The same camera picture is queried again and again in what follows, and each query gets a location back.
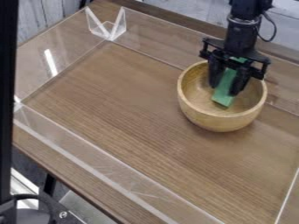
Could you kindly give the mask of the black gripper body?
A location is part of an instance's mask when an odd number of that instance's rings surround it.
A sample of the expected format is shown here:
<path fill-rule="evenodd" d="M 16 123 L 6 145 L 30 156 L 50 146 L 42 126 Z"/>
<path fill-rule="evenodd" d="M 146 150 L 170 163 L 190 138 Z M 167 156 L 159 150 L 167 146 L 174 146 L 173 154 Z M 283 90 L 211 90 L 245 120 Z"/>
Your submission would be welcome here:
<path fill-rule="evenodd" d="M 209 61 L 209 64 L 210 57 L 215 56 L 222 61 L 225 67 L 234 70 L 247 67 L 251 77 L 259 80 L 265 79 L 271 60 L 257 49 L 243 53 L 231 52 L 225 48 L 225 41 L 218 38 L 203 38 L 202 43 L 201 57 Z"/>

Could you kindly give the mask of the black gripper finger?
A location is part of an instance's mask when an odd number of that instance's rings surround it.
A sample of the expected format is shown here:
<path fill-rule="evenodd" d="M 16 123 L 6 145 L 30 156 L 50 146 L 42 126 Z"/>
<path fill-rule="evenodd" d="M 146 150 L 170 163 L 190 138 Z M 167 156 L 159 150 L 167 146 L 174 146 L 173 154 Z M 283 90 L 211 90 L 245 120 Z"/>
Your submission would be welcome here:
<path fill-rule="evenodd" d="M 249 68 L 242 66 L 238 70 L 230 71 L 231 84 L 229 89 L 229 94 L 237 96 L 246 88 L 250 80 Z"/>
<path fill-rule="evenodd" d="M 222 61 L 215 56 L 210 56 L 210 86 L 213 88 L 221 84 L 225 70 Z"/>

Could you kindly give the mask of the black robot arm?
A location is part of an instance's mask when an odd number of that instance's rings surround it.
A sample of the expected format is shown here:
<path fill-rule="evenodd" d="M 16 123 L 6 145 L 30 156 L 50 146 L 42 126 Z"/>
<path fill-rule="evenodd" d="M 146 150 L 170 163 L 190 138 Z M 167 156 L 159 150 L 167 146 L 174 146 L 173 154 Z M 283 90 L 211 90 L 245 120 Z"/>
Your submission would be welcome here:
<path fill-rule="evenodd" d="M 274 0 L 229 0 L 231 6 L 227 16 L 229 28 L 225 39 L 205 38 L 201 57 L 210 63 L 210 86 L 217 88 L 225 77 L 225 70 L 237 71 L 229 94 L 237 96 L 246 88 L 251 78 L 263 80 L 270 58 L 257 50 L 258 38 L 271 42 L 277 36 L 277 24 L 267 11 Z M 265 39 L 259 34 L 262 18 L 274 25 L 274 34 Z"/>

